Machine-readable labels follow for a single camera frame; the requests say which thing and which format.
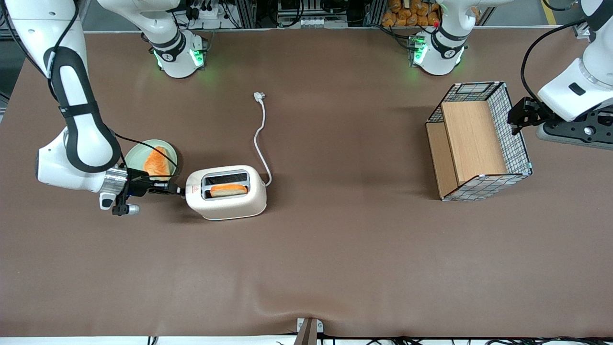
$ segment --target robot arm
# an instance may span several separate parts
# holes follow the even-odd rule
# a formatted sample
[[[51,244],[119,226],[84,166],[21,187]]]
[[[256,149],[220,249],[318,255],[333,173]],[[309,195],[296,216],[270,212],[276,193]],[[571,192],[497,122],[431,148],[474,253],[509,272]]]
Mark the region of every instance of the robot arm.
[[[450,73],[460,63],[464,45],[473,30],[476,17],[473,6],[499,6],[512,0],[436,0],[441,5],[441,23],[433,31],[417,34],[418,51],[412,53],[413,63],[435,76]]]
[[[613,149],[613,0],[582,0],[590,45],[559,76],[509,112],[518,133],[539,125],[548,141]]]
[[[98,0],[105,9],[136,25],[147,37],[158,65],[173,78],[185,78],[204,68],[206,41],[189,30],[179,30],[172,15],[180,0]]]
[[[151,1],[124,2],[139,10],[151,6]],[[174,184],[150,180],[144,171],[116,165],[121,156],[121,147],[114,133],[102,122],[89,84],[85,37],[75,2],[0,0],[0,4],[5,14],[7,10],[10,13],[25,50],[47,77],[66,122],[65,129],[51,143],[39,149],[37,179],[56,187],[99,193],[100,208],[110,209],[116,202],[113,214],[117,215],[137,213],[137,206],[126,204],[130,195],[181,193]],[[172,26],[168,21],[163,23],[151,19],[151,22],[159,25],[157,31],[155,28],[148,31],[155,37],[153,40],[179,34],[172,20]],[[166,48],[179,51],[177,45]],[[170,74],[169,70],[176,65],[185,65],[185,59],[177,57],[169,62],[167,73]],[[195,65],[193,60],[189,61],[189,65]],[[195,71],[192,67],[187,70],[191,70],[190,73]]]
[[[64,150],[70,165],[85,173],[106,171],[118,161],[121,149],[102,122],[89,84],[85,38],[79,20],[56,48],[75,14],[71,0],[5,0],[23,45],[53,85],[66,122]]]

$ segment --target brown table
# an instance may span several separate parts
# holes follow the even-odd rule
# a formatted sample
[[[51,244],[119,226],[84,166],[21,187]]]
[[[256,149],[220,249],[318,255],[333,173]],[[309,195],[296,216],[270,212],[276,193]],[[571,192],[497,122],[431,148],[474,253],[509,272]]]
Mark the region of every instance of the brown table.
[[[23,69],[0,125],[0,335],[255,335],[297,317],[337,336],[611,336],[613,153],[539,141],[535,175],[493,198],[437,200],[424,122],[455,82],[505,80],[543,29],[479,29],[458,68],[427,76],[379,31],[220,33],[207,70],[173,80],[135,34],[87,36],[109,127],[171,142],[189,173],[247,164],[275,180],[255,218],[208,222],[178,197],[134,201],[34,177],[62,129],[44,79]],[[537,90],[585,41],[535,51]],[[130,143],[122,142],[124,151]]]

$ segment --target white power cord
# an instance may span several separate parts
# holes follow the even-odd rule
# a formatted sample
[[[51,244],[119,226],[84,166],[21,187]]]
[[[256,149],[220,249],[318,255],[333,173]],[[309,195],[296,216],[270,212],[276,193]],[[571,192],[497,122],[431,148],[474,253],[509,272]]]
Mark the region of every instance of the white power cord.
[[[262,125],[260,126],[260,128],[257,129],[256,135],[253,136],[253,144],[256,146],[257,154],[260,155],[262,164],[264,164],[264,167],[266,168],[266,172],[268,173],[268,182],[266,182],[265,184],[265,186],[268,187],[272,183],[272,173],[270,172],[270,169],[268,168],[268,164],[266,164],[266,160],[264,159],[264,156],[262,155],[262,151],[260,151],[260,147],[257,144],[257,135],[260,134],[260,131],[264,129],[264,125],[266,124],[266,108],[264,107],[265,97],[266,95],[263,92],[253,93],[253,98],[255,98],[256,102],[258,102],[262,106]]]

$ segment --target plug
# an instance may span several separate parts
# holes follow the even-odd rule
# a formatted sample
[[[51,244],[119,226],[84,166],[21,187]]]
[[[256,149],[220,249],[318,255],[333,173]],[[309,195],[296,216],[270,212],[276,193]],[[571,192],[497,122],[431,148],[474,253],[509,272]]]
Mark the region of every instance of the plug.
[[[266,95],[264,94],[264,92],[254,92],[253,98],[256,99],[256,102],[261,102],[264,100],[264,98],[266,98]]]

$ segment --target white toaster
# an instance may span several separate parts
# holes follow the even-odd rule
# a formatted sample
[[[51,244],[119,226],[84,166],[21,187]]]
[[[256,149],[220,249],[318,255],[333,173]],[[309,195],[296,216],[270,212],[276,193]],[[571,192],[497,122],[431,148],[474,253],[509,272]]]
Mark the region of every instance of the white toaster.
[[[224,184],[243,185],[247,194],[213,198],[211,188]],[[203,169],[189,175],[185,199],[189,207],[208,220],[252,217],[266,208],[266,187],[257,171],[248,165]]]

